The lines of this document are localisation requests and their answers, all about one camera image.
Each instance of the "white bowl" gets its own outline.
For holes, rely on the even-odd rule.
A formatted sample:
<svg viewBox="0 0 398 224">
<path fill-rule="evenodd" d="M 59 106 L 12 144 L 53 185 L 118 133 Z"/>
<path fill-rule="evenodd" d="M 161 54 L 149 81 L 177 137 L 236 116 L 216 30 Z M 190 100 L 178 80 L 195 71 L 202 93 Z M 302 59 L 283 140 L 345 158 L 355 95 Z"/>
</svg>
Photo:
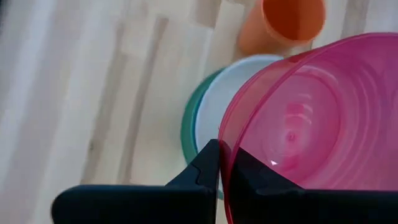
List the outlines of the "white bowl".
<svg viewBox="0 0 398 224">
<path fill-rule="evenodd" d="M 264 67 L 283 59 L 276 55 L 255 55 L 225 68 L 210 84 L 199 105 L 195 140 L 200 152 L 210 139 L 218 137 L 218 129 L 233 96 L 241 86 Z"/>
</svg>

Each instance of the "wood grain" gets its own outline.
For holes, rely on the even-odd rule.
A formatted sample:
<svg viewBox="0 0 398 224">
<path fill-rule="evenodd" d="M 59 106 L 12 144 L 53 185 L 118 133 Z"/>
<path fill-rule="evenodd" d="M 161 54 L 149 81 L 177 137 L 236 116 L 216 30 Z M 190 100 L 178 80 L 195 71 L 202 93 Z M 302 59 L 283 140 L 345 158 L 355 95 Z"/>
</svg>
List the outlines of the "wood grain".
<svg viewBox="0 0 398 224">
<path fill-rule="evenodd" d="M 177 175 L 185 103 L 242 57 L 236 38 L 254 1 L 13 1 L 0 33 L 0 223 L 51 223 L 52 200 L 80 182 Z M 320 35 L 287 56 L 398 31 L 396 0 L 325 4 Z"/>
</svg>

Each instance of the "plastic bowl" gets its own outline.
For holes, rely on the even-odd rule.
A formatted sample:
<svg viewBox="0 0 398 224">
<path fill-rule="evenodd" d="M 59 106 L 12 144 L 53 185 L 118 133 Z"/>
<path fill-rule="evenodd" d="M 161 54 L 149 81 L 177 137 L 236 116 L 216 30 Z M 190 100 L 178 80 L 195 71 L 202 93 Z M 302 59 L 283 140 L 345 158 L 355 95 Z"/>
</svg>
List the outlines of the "plastic bowl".
<svg viewBox="0 0 398 224">
<path fill-rule="evenodd" d="M 278 61 L 223 117 L 221 171 L 239 148 L 306 189 L 397 190 L 398 34 L 364 34 Z"/>
</svg>

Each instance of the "plastic cup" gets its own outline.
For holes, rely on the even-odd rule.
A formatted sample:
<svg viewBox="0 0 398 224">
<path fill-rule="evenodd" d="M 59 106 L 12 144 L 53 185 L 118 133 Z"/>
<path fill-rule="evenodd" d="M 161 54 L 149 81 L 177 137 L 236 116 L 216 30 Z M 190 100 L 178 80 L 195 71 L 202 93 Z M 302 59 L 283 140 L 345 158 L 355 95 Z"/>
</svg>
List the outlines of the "plastic cup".
<svg viewBox="0 0 398 224">
<path fill-rule="evenodd" d="M 238 37 L 245 54 L 282 54 L 314 39 L 325 23 L 322 0 L 257 0 Z"/>
</svg>

